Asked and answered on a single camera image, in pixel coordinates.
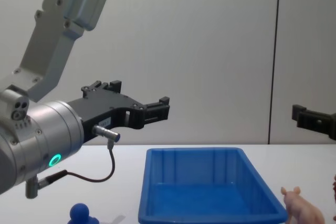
blue plastic bin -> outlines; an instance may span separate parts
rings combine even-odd
[[[286,220],[286,210],[241,149],[147,151],[141,224],[275,224]]]

gray robot arm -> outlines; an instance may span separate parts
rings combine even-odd
[[[0,194],[26,181],[27,198],[48,185],[37,174],[77,152],[110,129],[141,129],[165,120],[169,98],[141,104],[120,94],[121,82],[83,87],[83,98],[29,108],[58,83],[75,40],[95,28],[106,0],[44,0],[20,66],[0,82]]]
[[[36,27],[22,62],[0,82],[0,92],[11,90],[35,102],[49,93],[61,77],[75,40],[84,30],[95,28],[105,1],[44,0],[43,10],[35,14]],[[0,95],[4,103],[15,101],[13,105],[18,97],[8,91]],[[0,113],[7,114],[6,106],[2,108]],[[16,114],[14,119],[22,118]]]

white table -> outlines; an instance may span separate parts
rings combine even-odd
[[[39,196],[33,200],[25,198],[24,183],[16,186],[0,195],[0,222],[66,224],[70,219],[70,208],[82,202],[89,206],[90,215],[100,221],[112,222],[115,217],[124,215],[122,224],[138,223],[146,150],[155,147],[177,146],[116,146],[116,172],[109,181],[101,184],[67,176],[39,191]],[[281,202],[281,186],[287,189],[300,186],[302,195],[321,209],[326,223],[333,223],[332,217],[336,215],[332,190],[336,173],[336,145],[235,147],[244,150]],[[62,169],[92,178],[102,178],[110,172],[110,168],[110,157],[105,146],[84,146],[73,157],[40,174],[39,178]]]

pink pig figurine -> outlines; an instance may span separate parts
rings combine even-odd
[[[285,196],[283,201],[286,205],[289,218],[286,224],[290,224],[294,217],[297,224],[324,224],[324,217],[321,211],[311,203],[303,199],[299,194],[300,187],[295,187],[293,191],[286,191],[283,187],[281,193]]]

